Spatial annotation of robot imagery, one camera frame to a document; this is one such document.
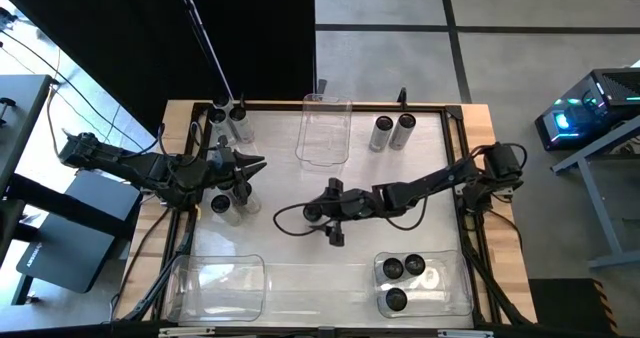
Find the transparent bin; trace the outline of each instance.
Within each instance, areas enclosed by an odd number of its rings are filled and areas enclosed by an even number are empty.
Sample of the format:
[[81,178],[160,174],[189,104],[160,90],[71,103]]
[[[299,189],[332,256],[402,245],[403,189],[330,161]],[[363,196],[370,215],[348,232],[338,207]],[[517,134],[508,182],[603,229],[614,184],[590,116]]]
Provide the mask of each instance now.
[[[420,275],[406,269],[405,259],[411,254],[424,259],[425,269]],[[398,259],[404,267],[397,279],[388,278],[382,270],[389,258]],[[380,253],[374,260],[374,282],[378,309],[387,318],[467,316],[473,308],[469,275],[457,251]],[[400,311],[386,303],[387,292],[394,288],[406,294],[406,306]]]
[[308,94],[302,101],[302,121],[296,156],[306,166],[331,167],[349,159],[351,101]]
[[175,323],[253,321],[262,313],[265,269],[257,255],[175,260],[166,318]]

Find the black wall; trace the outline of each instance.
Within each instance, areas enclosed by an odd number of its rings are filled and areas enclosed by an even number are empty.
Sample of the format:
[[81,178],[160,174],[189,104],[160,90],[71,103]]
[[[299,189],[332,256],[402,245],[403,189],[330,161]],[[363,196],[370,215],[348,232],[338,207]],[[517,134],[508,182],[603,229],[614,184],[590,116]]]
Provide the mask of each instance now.
[[[168,99],[226,95],[181,0],[11,0],[155,134]],[[314,0],[196,0],[234,96],[314,87]]]

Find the wooden table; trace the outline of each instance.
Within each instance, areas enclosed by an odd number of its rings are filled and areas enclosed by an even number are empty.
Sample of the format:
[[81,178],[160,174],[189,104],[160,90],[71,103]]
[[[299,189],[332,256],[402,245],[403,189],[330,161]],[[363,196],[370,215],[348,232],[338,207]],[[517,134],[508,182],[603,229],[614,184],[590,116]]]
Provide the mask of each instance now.
[[[188,127],[191,117],[193,104],[197,101],[169,101],[164,116],[166,125],[163,142],[168,152],[183,152],[185,141],[187,139]],[[252,102],[255,104],[268,104],[266,101]],[[299,104],[299,102],[278,102],[287,104]],[[375,103],[381,106],[388,103]],[[464,115],[464,125],[467,135],[469,147],[472,149],[478,145],[493,144],[495,136],[489,114],[489,107],[484,104],[463,104],[461,105]],[[459,140],[454,134],[454,151],[456,158],[460,158]],[[482,165],[481,160],[477,160],[479,166]],[[494,210],[513,221],[513,213],[509,204],[499,202],[494,199]],[[129,261],[135,254],[140,244],[140,240],[151,227],[151,225],[162,214],[165,208],[161,207],[157,199],[152,199],[144,204],[141,209],[135,234],[133,237],[131,251],[129,252]],[[181,219],[182,225],[178,229],[178,239],[184,231],[183,225],[186,219]],[[165,219],[158,225],[156,230],[147,240],[138,261],[133,267],[131,275],[123,292],[116,316],[121,317],[131,311],[138,300],[145,294],[156,278],[164,251],[165,241],[169,228],[169,218]],[[518,236],[516,232],[508,224],[494,217],[491,213],[485,214],[485,234],[491,260],[493,275],[498,284],[505,291],[509,299],[520,312],[529,320],[536,321],[531,292],[529,290],[529,282],[525,265],[520,251]],[[484,288],[482,280],[476,275],[478,285],[480,310],[485,319],[490,319],[489,304],[487,292]]]

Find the robotic arm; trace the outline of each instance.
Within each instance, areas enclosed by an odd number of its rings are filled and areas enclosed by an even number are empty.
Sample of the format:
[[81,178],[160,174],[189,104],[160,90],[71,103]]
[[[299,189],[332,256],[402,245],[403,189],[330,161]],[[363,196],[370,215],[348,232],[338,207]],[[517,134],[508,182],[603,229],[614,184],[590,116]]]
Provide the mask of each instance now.
[[[343,183],[337,178],[330,178],[324,193],[304,205],[303,215],[311,223],[318,222],[323,216],[328,217],[328,221],[310,228],[324,231],[329,237],[329,244],[340,247],[344,246],[342,222],[399,217],[415,207],[419,200],[459,184],[464,184],[462,198],[467,209],[483,211],[490,208],[492,193],[522,185],[522,167],[511,146],[513,144],[500,143],[480,146],[468,157],[444,169],[410,183],[376,185],[371,192],[361,189],[343,191]],[[477,168],[474,163],[474,158],[480,154],[484,155],[485,170]]]
[[92,133],[68,136],[60,152],[62,164],[72,168],[100,169],[134,186],[147,188],[170,207],[187,210],[199,203],[202,191],[221,184],[237,186],[240,204],[247,200],[247,181],[264,168],[264,157],[249,156],[231,150],[221,139],[213,158],[204,160],[190,155],[169,156],[158,153],[134,153],[100,143]]

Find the plastic tray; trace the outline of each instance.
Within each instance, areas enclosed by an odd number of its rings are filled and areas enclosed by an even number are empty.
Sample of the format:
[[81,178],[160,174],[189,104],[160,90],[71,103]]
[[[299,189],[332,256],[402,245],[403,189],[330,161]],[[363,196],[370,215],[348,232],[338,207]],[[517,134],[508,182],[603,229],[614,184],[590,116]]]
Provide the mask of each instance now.
[[[398,279],[389,279],[382,272],[388,258],[403,262],[409,254],[418,254],[425,261],[425,270],[418,276],[404,269]],[[472,301],[464,259],[456,251],[418,253],[380,253],[374,261],[374,281],[378,309],[387,318],[466,316]],[[387,291],[399,288],[407,295],[407,305],[401,311],[391,310],[385,302]]]
[[166,318],[175,323],[252,321],[262,313],[265,271],[262,258],[176,259],[165,298]]
[[350,100],[322,94],[305,96],[296,147],[303,168],[332,167],[346,162],[350,131]]

